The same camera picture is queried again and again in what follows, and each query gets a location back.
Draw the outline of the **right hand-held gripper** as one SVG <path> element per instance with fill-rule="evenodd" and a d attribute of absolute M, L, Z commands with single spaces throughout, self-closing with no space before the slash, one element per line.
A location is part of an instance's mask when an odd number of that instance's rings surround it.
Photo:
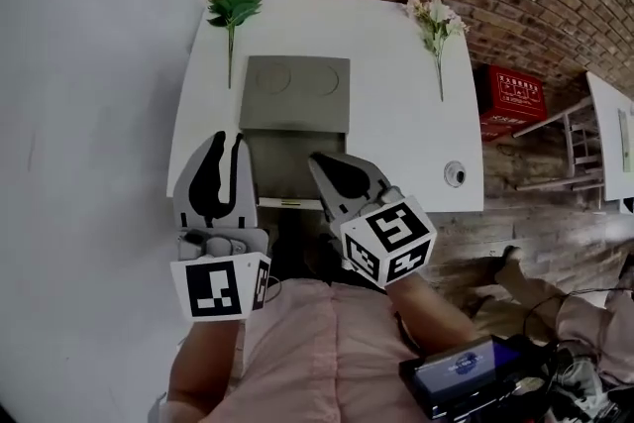
<path fill-rule="evenodd" d="M 351 212 L 360 199 L 374 199 L 390 186 L 376 165 L 348 154 L 316 152 L 308 158 L 308 166 L 329 222 Z M 379 288 L 424 266 L 437 239 L 416 197 L 404 197 L 394 187 L 386 203 L 366 206 L 340 231 L 344 258 Z"/>

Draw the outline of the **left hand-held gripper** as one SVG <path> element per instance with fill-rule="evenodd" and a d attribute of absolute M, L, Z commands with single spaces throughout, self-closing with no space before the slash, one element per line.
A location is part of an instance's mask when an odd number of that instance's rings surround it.
<path fill-rule="evenodd" d="M 219 131 L 192 154 L 173 189 L 176 224 L 212 227 L 233 210 L 241 228 L 258 225 L 258 195 L 251 153 L 239 133 L 232 148 L 229 199 L 220 199 L 220 161 L 226 133 Z M 177 239 L 170 264 L 183 315 L 191 322 L 245 320 L 264 307 L 271 259 L 262 229 L 190 229 Z"/>

